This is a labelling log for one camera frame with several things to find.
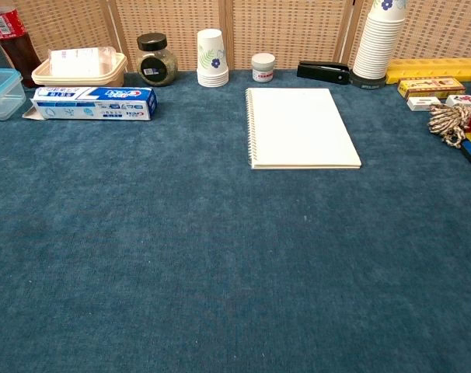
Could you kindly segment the white spiral notebook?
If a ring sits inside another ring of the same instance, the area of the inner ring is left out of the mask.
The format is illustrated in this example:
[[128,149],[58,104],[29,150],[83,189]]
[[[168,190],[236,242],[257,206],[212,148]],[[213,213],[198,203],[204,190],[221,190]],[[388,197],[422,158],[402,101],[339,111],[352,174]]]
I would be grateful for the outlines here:
[[359,169],[361,160],[328,89],[248,88],[252,169]]

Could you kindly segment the blue table cloth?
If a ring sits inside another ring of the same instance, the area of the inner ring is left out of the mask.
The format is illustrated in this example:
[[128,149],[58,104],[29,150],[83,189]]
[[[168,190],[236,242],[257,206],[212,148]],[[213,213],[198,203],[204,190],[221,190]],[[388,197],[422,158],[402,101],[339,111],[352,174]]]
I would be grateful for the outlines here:
[[247,71],[0,122],[0,373],[471,373],[471,164],[330,85],[358,170],[252,170]]

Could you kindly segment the small white cream jar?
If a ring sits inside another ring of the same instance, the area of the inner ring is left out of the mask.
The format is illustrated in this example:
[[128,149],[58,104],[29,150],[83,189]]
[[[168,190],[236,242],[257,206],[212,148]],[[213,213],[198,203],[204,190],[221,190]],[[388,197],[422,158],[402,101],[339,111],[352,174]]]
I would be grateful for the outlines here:
[[270,82],[274,77],[276,58],[270,53],[254,54],[251,58],[253,80],[255,82]]

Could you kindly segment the short floral paper cup stack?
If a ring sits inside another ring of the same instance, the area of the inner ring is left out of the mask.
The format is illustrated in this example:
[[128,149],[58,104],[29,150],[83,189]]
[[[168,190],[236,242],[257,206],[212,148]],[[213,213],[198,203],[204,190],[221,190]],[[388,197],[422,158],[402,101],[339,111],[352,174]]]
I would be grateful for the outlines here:
[[205,29],[197,33],[197,81],[208,88],[218,88],[229,81],[221,30]]

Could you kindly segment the black stapler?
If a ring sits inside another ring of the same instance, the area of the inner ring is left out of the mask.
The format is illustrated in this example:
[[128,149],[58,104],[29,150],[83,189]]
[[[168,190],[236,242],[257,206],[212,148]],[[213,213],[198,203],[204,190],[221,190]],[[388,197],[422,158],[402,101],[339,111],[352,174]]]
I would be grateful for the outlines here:
[[300,61],[297,76],[338,85],[350,83],[349,67],[337,62]]

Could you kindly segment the glass jar with black lid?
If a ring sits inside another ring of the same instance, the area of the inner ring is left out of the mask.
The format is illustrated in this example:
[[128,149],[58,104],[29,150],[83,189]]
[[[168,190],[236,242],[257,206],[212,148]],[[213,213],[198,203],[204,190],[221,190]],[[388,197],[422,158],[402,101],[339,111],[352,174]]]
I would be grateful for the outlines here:
[[137,70],[151,86],[171,84],[178,72],[176,56],[167,49],[164,33],[145,33],[137,38],[139,49]]

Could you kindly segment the beige plastic tray stack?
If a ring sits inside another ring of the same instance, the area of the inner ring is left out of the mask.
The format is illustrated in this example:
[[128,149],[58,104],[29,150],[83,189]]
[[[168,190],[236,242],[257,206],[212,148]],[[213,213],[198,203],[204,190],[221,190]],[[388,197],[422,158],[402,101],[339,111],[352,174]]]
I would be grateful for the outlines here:
[[121,87],[124,84],[124,72],[127,67],[127,57],[122,53],[116,54],[116,64],[110,72],[99,75],[95,78],[90,77],[63,77],[55,78],[50,75],[50,62],[46,60],[41,63],[32,72],[32,80],[38,84],[47,87]]

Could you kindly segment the blue white toothpaste box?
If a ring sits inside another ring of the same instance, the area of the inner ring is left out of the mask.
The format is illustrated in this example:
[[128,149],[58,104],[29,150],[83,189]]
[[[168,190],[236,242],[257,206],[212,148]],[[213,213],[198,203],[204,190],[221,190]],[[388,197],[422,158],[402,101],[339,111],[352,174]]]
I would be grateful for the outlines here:
[[157,98],[151,88],[40,87],[23,114],[30,120],[151,120]]

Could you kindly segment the black round base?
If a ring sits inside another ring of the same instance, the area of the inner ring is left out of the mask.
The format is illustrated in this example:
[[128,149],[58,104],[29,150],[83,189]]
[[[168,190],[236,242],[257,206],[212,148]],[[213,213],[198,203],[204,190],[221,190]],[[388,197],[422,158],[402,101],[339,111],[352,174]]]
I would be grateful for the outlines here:
[[386,85],[386,75],[382,78],[363,78],[350,70],[350,82],[361,89],[380,89]]

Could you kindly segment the tall floral paper cup stack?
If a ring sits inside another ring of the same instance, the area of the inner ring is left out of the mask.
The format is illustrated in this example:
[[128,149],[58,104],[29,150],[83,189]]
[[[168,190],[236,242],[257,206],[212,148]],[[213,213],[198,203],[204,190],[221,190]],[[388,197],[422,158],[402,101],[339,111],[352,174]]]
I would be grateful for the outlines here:
[[354,61],[360,78],[381,79],[403,28],[408,0],[373,0]]

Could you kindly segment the clear plastic package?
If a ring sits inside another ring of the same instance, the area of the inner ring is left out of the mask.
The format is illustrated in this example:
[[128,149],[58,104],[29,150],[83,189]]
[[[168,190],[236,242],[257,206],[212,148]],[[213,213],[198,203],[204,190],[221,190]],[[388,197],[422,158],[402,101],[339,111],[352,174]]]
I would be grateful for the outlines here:
[[116,64],[114,47],[86,47],[53,50],[49,53],[50,74],[54,77],[96,77]]

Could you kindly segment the white tile with red print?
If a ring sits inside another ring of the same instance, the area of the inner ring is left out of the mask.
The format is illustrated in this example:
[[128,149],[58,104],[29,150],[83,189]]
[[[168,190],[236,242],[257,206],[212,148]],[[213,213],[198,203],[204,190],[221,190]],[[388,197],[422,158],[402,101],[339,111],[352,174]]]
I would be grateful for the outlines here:
[[406,104],[411,111],[429,111],[431,105],[441,104],[441,101],[434,96],[412,96],[407,99]]

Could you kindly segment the yellow red card box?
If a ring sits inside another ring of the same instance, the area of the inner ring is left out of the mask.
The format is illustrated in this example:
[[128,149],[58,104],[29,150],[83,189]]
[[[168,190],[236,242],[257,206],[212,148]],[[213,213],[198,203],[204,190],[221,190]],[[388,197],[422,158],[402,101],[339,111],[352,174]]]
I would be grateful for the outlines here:
[[446,99],[450,95],[465,94],[466,87],[454,77],[438,76],[401,79],[397,91],[405,100],[410,97]]

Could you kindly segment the yellow plastic tray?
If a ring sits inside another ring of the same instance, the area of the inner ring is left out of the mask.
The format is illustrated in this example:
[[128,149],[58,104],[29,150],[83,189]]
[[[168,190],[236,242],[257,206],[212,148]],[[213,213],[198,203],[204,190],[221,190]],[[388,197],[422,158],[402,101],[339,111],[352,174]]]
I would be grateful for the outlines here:
[[451,76],[460,82],[471,82],[471,58],[392,59],[386,72],[386,83],[400,79]]

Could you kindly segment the cola bottle with red label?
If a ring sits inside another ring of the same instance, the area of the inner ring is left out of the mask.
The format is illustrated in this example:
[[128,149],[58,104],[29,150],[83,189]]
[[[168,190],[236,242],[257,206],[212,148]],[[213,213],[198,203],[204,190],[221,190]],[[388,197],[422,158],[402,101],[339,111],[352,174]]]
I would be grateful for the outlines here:
[[41,62],[12,0],[0,0],[0,46],[27,88],[37,87],[32,72]]

